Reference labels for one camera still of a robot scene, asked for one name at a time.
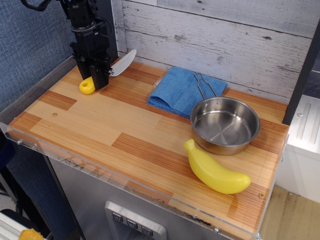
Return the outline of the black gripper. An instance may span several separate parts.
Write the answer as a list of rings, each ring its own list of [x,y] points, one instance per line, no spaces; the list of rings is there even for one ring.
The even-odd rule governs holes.
[[[109,84],[111,70],[107,23],[100,18],[72,18],[70,22],[75,35],[70,46],[82,79],[92,77],[95,89],[100,90]]]

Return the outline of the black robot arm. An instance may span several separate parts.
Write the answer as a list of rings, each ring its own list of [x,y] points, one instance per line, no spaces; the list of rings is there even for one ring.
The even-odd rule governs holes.
[[[84,80],[91,77],[99,90],[108,85],[111,70],[107,21],[97,16],[93,0],[62,0],[60,4],[75,36],[70,47],[80,74]]]

